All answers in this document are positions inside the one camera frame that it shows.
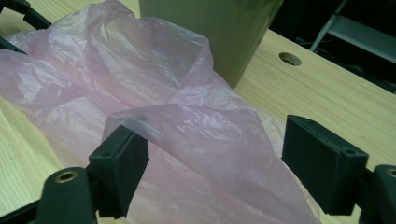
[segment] black plastic part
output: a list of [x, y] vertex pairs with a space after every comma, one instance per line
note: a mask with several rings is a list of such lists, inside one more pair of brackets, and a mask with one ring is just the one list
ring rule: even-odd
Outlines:
[[289, 115], [282, 160], [325, 213], [352, 213], [355, 180], [365, 171], [367, 153], [311, 119]]
[[396, 223], [396, 166], [378, 165], [374, 170], [375, 204], [384, 224]]
[[87, 170], [100, 217], [126, 217], [148, 162], [148, 141], [123, 126], [91, 154]]
[[374, 194], [374, 175], [366, 169], [362, 176], [356, 179], [356, 204], [361, 208], [359, 223], [381, 224], [381, 216], [378, 213]]
[[30, 4], [24, 0], [0, 0], [0, 7], [7, 7], [13, 11], [25, 14], [29, 10]]
[[96, 223], [85, 169], [67, 168], [47, 178], [38, 203], [35, 224], [52, 223]]
[[0, 217], [0, 224], [29, 223], [35, 220], [38, 201], [29, 203], [18, 210], [15, 210], [3, 217]]
[[13, 50], [19, 53], [24, 53], [23, 50], [18, 49], [17, 47], [13, 46], [11, 43], [9, 43], [8, 41], [6, 41], [3, 37], [0, 37], [0, 49], [9, 49], [9, 50]]
[[[30, 4], [24, 0], [0, 0], [0, 13], [4, 7], [7, 7], [13, 11], [24, 14], [23, 20], [39, 29], [47, 29], [51, 26], [51, 23], [41, 16], [34, 9], [30, 8]], [[6, 41], [4, 38], [0, 37], [0, 49], [9, 49], [19, 53], [24, 53], [23, 50], [18, 49], [11, 43]]]

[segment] dark background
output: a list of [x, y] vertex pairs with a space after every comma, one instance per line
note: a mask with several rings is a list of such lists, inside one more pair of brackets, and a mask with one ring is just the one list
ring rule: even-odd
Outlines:
[[[309, 49], [340, 3], [341, 0], [284, 0], [270, 29]], [[396, 0], [349, 0], [340, 14], [396, 36]], [[329, 34], [319, 44], [317, 54], [396, 93], [395, 63]]]

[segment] crumpled plastic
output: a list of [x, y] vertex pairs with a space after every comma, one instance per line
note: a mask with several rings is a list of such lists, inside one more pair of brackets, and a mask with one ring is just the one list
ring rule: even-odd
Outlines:
[[203, 36], [107, 0], [8, 40], [28, 55], [0, 50], [0, 93], [65, 166], [119, 125], [149, 140], [127, 222], [318, 223], [276, 156], [282, 125], [212, 70]]

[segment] light wood surface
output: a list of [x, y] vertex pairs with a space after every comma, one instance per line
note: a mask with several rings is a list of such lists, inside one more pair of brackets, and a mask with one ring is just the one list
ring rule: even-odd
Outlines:
[[[31, 0], [50, 21], [98, 1]], [[121, 1], [139, 16], [138, 1]], [[0, 36], [33, 30], [22, 15], [0, 14]], [[288, 52], [300, 66], [283, 63]], [[396, 96], [350, 74], [312, 52], [268, 31], [235, 91], [285, 123], [288, 114], [321, 123], [370, 154], [368, 167], [396, 164]], [[45, 179], [62, 168], [46, 137], [16, 107], [0, 97], [0, 216], [40, 197]], [[321, 214], [322, 223], [358, 223]]]

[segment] plastic bag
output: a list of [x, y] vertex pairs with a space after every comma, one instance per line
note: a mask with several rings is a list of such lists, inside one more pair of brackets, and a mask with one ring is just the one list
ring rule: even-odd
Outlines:
[[28, 55], [0, 50], [0, 93], [65, 166], [120, 124], [150, 141], [129, 222], [318, 223], [274, 152], [282, 126], [213, 72], [206, 38], [108, 0], [8, 40]]

